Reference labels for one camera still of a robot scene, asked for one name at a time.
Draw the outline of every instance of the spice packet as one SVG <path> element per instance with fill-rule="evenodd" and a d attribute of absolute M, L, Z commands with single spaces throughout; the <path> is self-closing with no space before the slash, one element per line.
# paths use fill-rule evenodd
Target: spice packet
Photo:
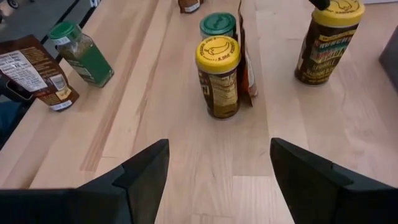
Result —
<path fill-rule="evenodd" d="M 193 13 L 203 2 L 204 0 L 178 0 L 178 5 L 181 13 Z"/>
<path fill-rule="evenodd" d="M 69 108 L 79 97 L 61 67 L 33 35 L 0 43 L 0 75 L 55 111 Z"/>
<path fill-rule="evenodd" d="M 258 90 L 256 81 L 254 79 L 254 72 L 250 61 L 249 52 L 246 47 L 246 33 L 243 26 L 243 16 L 241 13 L 242 0 L 239 2 L 238 16 L 239 16 L 239 28 L 240 28 L 240 44 L 241 44 L 241 55 L 242 59 L 238 67 L 238 83 L 241 96 L 244 100 L 248 101 L 252 106 L 252 98 L 257 96 Z"/>

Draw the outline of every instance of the butcher block countertop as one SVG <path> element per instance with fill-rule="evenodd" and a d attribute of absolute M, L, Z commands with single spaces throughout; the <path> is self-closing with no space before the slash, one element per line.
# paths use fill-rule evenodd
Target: butcher block countertop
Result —
<path fill-rule="evenodd" d="M 162 138 L 170 167 L 157 223 L 293 223 L 269 158 L 280 137 L 398 187 L 398 95 L 377 61 L 398 25 L 398 3 L 367 6 L 330 81 L 294 78 L 313 6 L 244 0 L 254 107 L 227 121 L 206 112 L 194 61 L 200 20 L 237 14 L 238 0 L 104 0 L 84 32 L 115 71 L 103 88 L 61 66 L 80 99 L 56 113 L 35 101 L 0 151 L 0 186 L 78 187 Z"/>

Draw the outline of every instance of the green lid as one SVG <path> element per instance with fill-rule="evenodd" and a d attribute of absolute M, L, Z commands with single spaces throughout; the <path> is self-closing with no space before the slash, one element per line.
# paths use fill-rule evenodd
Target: green lid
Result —
<path fill-rule="evenodd" d="M 81 36 L 81 29 L 74 22 L 61 22 L 55 25 L 49 34 L 49 38 L 56 45 L 67 44 Z"/>
<path fill-rule="evenodd" d="M 223 35 L 235 27 L 235 17 L 227 12 L 212 13 L 200 21 L 200 30 L 207 35 Z"/>

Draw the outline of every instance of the spice bottle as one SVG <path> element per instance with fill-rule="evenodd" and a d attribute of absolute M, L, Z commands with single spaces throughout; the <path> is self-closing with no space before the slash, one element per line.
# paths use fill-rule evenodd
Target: spice bottle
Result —
<path fill-rule="evenodd" d="M 202 39 L 214 35 L 226 35 L 238 41 L 236 19 L 227 12 L 212 13 L 200 21 L 200 34 Z"/>
<path fill-rule="evenodd" d="M 178 0 L 181 13 L 193 13 L 199 9 L 204 0 Z"/>
<path fill-rule="evenodd" d="M 203 40 L 196 62 L 207 111 L 215 118 L 230 118 L 239 110 L 236 67 L 241 60 L 239 44 L 227 36 Z"/>
<path fill-rule="evenodd" d="M 52 28 L 50 39 L 60 55 L 90 85 L 104 87 L 113 76 L 113 69 L 93 40 L 72 22 L 61 22 Z"/>
<path fill-rule="evenodd" d="M 347 49 L 364 12 L 365 6 L 358 0 L 332 0 L 324 11 L 315 9 L 295 77 L 312 86 L 326 83 Z"/>

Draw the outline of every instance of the jar lid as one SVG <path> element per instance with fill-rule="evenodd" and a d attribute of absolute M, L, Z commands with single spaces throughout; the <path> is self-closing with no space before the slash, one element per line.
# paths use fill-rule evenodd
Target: jar lid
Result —
<path fill-rule="evenodd" d="M 221 74 L 236 68 L 241 60 L 239 44 L 231 37 L 217 35 L 206 38 L 197 47 L 198 68 L 211 74 Z"/>
<path fill-rule="evenodd" d="M 327 27 L 349 27 L 359 24 L 365 5 L 359 0 L 332 0 L 330 6 L 312 13 L 314 21 Z"/>
<path fill-rule="evenodd" d="M 236 19 L 230 13 L 212 13 L 200 21 L 200 30 L 207 35 L 223 35 L 236 27 Z"/>
<path fill-rule="evenodd" d="M 76 40 L 81 36 L 81 29 L 74 22 L 61 22 L 55 25 L 49 33 L 49 38 L 56 45 L 63 45 L 69 43 L 71 40 Z"/>

